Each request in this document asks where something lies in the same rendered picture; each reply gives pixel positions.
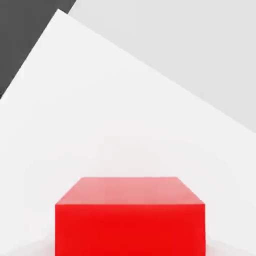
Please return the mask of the small red cube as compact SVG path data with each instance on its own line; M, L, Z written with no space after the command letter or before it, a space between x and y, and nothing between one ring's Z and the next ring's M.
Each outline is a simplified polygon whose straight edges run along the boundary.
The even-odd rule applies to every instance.
M54 256L206 256L205 203L177 177L83 177L55 204Z

